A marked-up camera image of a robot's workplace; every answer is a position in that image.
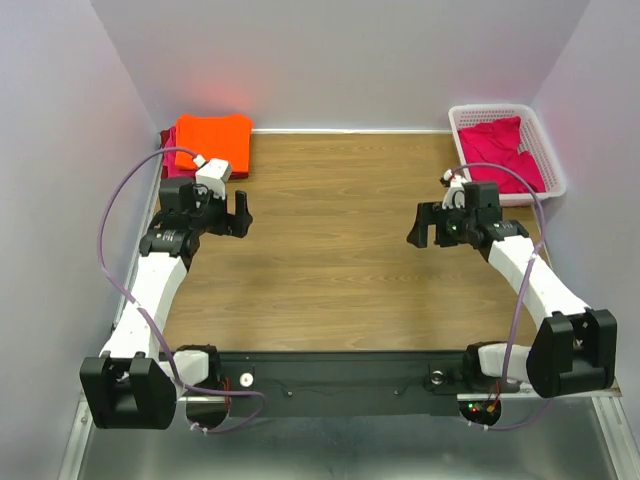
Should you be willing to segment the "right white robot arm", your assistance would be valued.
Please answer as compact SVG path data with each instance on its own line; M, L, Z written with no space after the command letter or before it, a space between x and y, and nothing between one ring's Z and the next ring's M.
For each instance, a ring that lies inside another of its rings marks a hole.
M516 309L527 310L537 333L531 346L479 343L460 366L463 384L482 390L495 378L527 383L542 398L605 390L615 379L617 322L572 293L539 255L539 247L516 220L506 220L496 184L444 180L440 202L421 203L407 236L424 248L428 231L440 247L469 245L516 291Z

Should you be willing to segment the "crimson t shirt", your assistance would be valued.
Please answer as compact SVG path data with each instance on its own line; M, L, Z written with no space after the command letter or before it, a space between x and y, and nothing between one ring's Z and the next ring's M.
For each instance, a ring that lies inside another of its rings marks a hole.
M512 116L479 123L458 130L464 157L468 164L491 163L519 175L536 193L546 187L528 151L519 151L521 118ZM468 170L474 181L495 182L501 194L527 194L527 188L511 174L500 169L474 167Z

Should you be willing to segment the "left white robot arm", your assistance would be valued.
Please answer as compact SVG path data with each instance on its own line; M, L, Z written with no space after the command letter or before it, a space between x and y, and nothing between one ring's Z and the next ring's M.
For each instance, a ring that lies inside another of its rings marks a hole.
M118 285L126 305L101 352L87 357L80 380L94 423L101 429L164 430L187 393L218 395L229 387L213 346L171 351L163 336L175 295L204 234L243 238L253 218L247 195L235 210L209 181L165 179L159 209L140 239L131 288Z

